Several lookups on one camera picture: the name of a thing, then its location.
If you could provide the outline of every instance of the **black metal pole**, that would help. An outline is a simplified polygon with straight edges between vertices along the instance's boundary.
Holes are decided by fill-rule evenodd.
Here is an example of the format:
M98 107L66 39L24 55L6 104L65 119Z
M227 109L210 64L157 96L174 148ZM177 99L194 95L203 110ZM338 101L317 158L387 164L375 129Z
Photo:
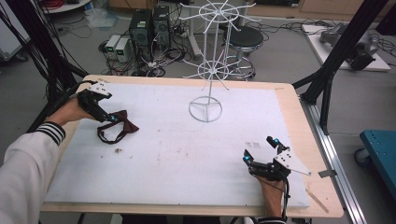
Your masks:
M354 50L356 44L387 2L388 0L365 0L319 70L313 75L292 84L297 89L311 82L308 90L301 95L301 99L311 105L316 103L318 97L324 91L320 111L320 126L326 134L328 134L327 120L332 80L347 55Z

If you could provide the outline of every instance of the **electronic equipment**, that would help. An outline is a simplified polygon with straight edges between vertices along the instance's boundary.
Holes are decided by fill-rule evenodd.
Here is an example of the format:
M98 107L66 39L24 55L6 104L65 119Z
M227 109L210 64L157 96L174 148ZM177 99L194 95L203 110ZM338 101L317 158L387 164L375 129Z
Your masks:
M134 11L129 32L137 45L150 45L154 38L152 14L150 9L139 8Z
M346 28L347 24L340 22L332 29L323 31L320 34L320 43L330 43L330 45L334 47ZM378 39L371 37L366 31L353 51L349 52L346 56L346 62L353 70L360 71L375 61L373 55L378 49Z
M132 57L132 48L128 37L122 37L116 46L117 59L120 63L127 63Z
M396 4L375 28L381 35L396 35Z
M169 6L156 6L153 14L157 46L168 49L171 47Z
M116 54L116 46L119 43L121 36L120 35L113 35L111 36L110 40L106 43L106 56L108 59L117 60Z
M138 67L140 63L152 62L154 54L152 51L155 50L155 46L153 46L154 24L150 9L139 8L134 11L129 33Z

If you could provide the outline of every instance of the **stool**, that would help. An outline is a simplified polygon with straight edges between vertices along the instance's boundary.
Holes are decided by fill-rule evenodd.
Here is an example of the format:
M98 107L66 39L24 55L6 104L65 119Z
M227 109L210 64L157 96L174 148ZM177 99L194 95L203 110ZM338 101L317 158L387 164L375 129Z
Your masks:
M236 50L236 55L228 56L228 59L232 59L229 63L235 63L230 66L230 77L243 78L247 80L256 76L256 70L253 63L244 57L244 53L249 54L262 46L264 37L262 33L252 27L248 26L236 26L241 31L231 30L230 35L230 49ZM227 40L227 31L223 35L224 41Z

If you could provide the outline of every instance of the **black cuff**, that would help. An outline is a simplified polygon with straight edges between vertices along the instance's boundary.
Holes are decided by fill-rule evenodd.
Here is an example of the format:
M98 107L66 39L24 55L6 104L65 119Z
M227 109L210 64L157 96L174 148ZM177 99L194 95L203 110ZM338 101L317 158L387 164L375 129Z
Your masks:
M262 217L259 218L260 224L286 224L282 217Z
M64 129L59 124L51 121L44 122L35 131L47 134L58 146L66 137Z

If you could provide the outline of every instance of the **floor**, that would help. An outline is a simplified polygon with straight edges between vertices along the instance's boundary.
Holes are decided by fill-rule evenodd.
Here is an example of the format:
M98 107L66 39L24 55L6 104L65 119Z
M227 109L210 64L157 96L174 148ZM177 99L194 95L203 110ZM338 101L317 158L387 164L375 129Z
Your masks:
M84 16L82 9L52 17L59 22L78 21ZM86 21L69 25L71 32L61 36L61 41L76 61L89 73L101 74L106 61L98 46L112 34L122 34L129 26L122 15L111 28L88 28ZM287 19L263 18L262 24L280 26L292 22ZM250 81L293 83L320 68L320 63L307 38L288 30L267 33L269 39L250 54L257 75ZM196 36L202 46L203 37ZM396 58L380 50L378 55L387 63L396 64ZM184 63L165 67L165 77L182 77L194 74L195 68ZM348 180L355 192L367 223L396 223L396 203L374 166L359 167L354 152L363 147L359 133L366 129L395 130L396 68L388 72L353 72L339 70L334 78L329 113L329 132ZM46 82L32 61L16 59L0 65L0 159L15 139L25 133L46 103ZM303 93L306 87L297 90ZM41 222L78 223L79 214L42 213ZM178 217L170 217L178 223ZM84 223L110 223L110 214L88 214ZM314 218L313 223L350 223L347 215L340 218Z

